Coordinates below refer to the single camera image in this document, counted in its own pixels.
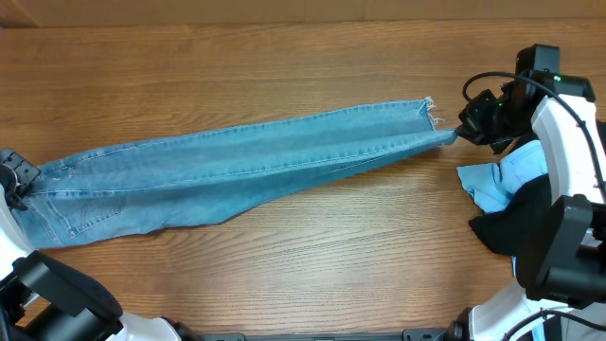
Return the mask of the blue denim jeans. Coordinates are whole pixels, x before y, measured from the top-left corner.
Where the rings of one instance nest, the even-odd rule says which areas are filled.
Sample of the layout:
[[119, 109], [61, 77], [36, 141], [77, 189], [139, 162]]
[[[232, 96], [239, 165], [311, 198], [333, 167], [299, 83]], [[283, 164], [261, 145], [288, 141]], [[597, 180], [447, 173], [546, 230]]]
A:
[[101, 147], [41, 166], [13, 216], [37, 249], [225, 222], [301, 190], [449, 145], [429, 99]]

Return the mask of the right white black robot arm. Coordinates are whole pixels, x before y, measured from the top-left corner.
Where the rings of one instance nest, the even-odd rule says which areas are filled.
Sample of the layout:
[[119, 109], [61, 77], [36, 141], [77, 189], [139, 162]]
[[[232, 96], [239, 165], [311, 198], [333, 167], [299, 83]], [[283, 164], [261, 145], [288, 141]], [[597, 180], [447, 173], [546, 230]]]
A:
[[486, 217], [521, 239], [516, 277], [486, 303], [464, 310], [440, 340], [518, 340], [552, 317], [605, 329], [576, 314], [605, 300], [605, 135], [591, 82], [563, 75], [560, 63], [556, 46], [522, 49], [501, 96], [486, 89], [459, 115], [457, 135], [495, 153], [535, 134], [551, 194], [546, 208], [536, 208], [525, 198], [533, 188], [526, 184], [502, 214]]

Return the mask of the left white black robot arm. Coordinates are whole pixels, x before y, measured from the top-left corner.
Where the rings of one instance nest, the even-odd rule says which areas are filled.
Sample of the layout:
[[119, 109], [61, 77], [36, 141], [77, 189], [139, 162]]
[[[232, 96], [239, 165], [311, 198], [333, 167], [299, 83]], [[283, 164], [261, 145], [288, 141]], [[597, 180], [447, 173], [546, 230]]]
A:
[[37, 251], [13, 217], [40, 170], [1, 151], [1, 338], [46, 341], [176, 341], [165, 318], [125, 313], [99, 282]]

